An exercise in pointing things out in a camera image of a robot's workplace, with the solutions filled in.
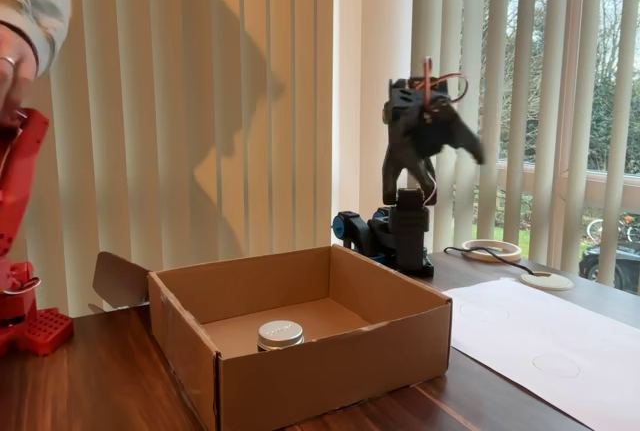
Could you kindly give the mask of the person's hand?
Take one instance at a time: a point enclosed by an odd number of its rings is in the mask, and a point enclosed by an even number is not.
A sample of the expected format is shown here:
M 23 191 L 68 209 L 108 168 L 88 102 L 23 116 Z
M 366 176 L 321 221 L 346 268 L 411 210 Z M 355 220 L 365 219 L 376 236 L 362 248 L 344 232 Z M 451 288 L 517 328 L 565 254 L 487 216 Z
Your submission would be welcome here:
M 1 126 L 19 125 L 18 110 L 36 77 L 33 49 L 15 30 L 1 25 Z

